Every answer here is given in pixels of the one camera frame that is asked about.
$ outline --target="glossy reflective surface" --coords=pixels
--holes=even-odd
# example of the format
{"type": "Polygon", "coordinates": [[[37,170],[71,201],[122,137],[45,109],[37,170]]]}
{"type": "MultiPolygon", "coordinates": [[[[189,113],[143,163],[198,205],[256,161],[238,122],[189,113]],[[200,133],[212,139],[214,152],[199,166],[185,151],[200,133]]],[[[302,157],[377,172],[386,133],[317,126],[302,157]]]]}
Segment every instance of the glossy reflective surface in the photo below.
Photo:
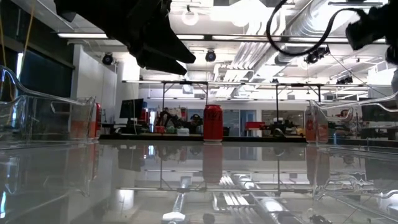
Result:
{"type": "Polygon", "coordinates": [[[398,156],[371,149],[109,141],[0,160],[0,223],[398,220],[398,156]]]}

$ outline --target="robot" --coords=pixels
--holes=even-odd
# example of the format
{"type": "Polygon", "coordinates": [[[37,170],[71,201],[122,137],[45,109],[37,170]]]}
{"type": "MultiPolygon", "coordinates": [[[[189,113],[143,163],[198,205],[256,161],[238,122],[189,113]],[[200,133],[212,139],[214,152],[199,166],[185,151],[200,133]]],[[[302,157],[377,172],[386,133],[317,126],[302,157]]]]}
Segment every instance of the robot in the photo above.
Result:
{"type": "Polygon", "coordinates": [[[140,67],[186,74],[176,60],[195,62],[170,27],[171,0],[54,0],[57,14],[72,22],[79,14],[110,39],[123,43],[140,67]]]}

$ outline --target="wall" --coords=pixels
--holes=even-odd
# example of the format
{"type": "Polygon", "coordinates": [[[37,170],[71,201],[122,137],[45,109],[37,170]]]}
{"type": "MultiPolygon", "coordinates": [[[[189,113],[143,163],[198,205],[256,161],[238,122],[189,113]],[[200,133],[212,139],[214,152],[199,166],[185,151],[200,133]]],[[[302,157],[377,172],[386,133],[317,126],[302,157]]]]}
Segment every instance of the wall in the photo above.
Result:
{"type": "Polygon", "coordinates": [[[96,102],[106,110],[107,122],[112,122],[116,104],[116,73],[84,52],[81,45],[75,46],[73,64],[76,69],[73,72],[72,98],[95,97],[96,102]]]}
{"type": "Polygon", "coordinates": [[[118,80],[116,89],[115,121],[116,123],[127,123],[127,118],[119,118],[123,100],[138,99],[138,84],[123,83],[123,80],[139,80],[140,67],[136,59],[127,55],[118,64],[118,80]]]}

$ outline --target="computer monitor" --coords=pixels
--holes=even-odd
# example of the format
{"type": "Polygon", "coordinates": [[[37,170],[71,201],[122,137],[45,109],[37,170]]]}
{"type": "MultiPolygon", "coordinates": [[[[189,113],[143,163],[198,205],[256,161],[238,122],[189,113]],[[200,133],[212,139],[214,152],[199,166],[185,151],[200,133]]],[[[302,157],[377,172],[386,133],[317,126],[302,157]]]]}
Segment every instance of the computer monitor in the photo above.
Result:
{"type": "Polygon", "coordinates": [[[123,100],[120,118],[140,118],[144,99],[123,100]]]}
{"type": "MultiPolygon", "coordinates": [[[[397,103],[395,100],[379,102],[381,105],[389,109],[396,109],[397,103]]],[[[396,122],[398,121],[398,113],[391,113],[378,105],[363,105],[362,109],[362,120],[363,121],[375,121],[375,122],[396,122]]]]}

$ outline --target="black cable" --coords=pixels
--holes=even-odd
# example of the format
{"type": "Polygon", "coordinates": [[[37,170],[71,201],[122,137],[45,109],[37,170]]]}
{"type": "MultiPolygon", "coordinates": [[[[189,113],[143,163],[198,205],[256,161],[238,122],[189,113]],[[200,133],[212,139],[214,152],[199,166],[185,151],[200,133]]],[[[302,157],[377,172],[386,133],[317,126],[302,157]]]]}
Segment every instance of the black cable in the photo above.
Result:
{"type": "Polygon", "coordinates": [[[281,0],[281,2],[278,3],[278,5],[277,5],[277,6],[275,7],[275,9],[273,10],[273,12],[272,12],[272,14],[271,14],[271,16],[270,16],[270,18],[269,18],[269,20],[268,20],[268,22],[267,22],[266,36],[267,36],[268,41],[269,41],[269,43],[271,44],[271,46],[273,46],[273,48],[275,48],[275,49],[276,49],[277,51],[279,51],[280,53],[282,53],[282,54],[284,54],[284,55],[287,55],[287,56],[291,56],[291,57],[297,57],[297,56],[303,56],[303,55],[306,55],[306,54],[310,54],[310,53],[312,53],[313,51],[315,51],[316,49],[318,49],[319,46],[321,46],[321,44],[323,44],[323,43],[325,42],[326,38],[328,38],[328,36],[329,36],[329,34],[330,34],[330,32],[331,32],[331,28],[333,27],[333,22],[335,21],[335,18],[336,18],[337,14],[338,14],[339,12],[342,12],[342,11],[353,11],[353,12],[356,12],[360,17],[363,17],[363,16],[366,17],[366,16],[367,16],[367,14],[366,14],[362,9],[355,9],[355,8],[340,9],[340,10],[338,10],[337,12],[335,12],[335,13],[330,17],[330,20],[329,20],[328,26],[326,27],[325,32],[324,32],[323,35],[321,36],[320,40],[319,40],[314,46],[312,46],[311,48],[309,48],[309,49],[307,49],[307,50],[304,50],[303,52],[298,52],[298,53],[286,52],[286,51],[284,51],[284,50],[282,50],[282,49],[280,49],[280,48],[278,47],[278,45],[274,42],[274,40],[272,39],[272,36],[271,36],[271,24],[272,24],[272,20],[273,20],[275,14],[279,11],[279,9],[282,8],[282,6],[283,6],[286,2],[287,2],[287,0],[281,0]]]}
{"type": "Polygon", "coordinates": [[[335,56],[333,56],[331,53],[329,53],[329,54],[330,54],[330,56],[332,56],[333,59],[335,59],[336,62],[339,63],[350,75],[352,75],[352,76],[354,76],[355,78],[357,78],[360,82],[362,82],[364,85],[366,85],[368,88],[372,89],[373,91],[376,91],[376,92],[380,93],[380,94],[383,95],[383,96],[387,96],[387,95],[385,95],[384,93],[380,92],[379,90],[377,90],[377,89],[371,87],[371,86],[368,85],[366,82],[362,81],[362,79],[360,79],[360,78],[358,78],[356,75],[354,75],[354,73],[353,73],[352,71],[348,70],[348,68],[346,68],[339,60],[337,60],[337,58],[335,58],[335,56]]]}

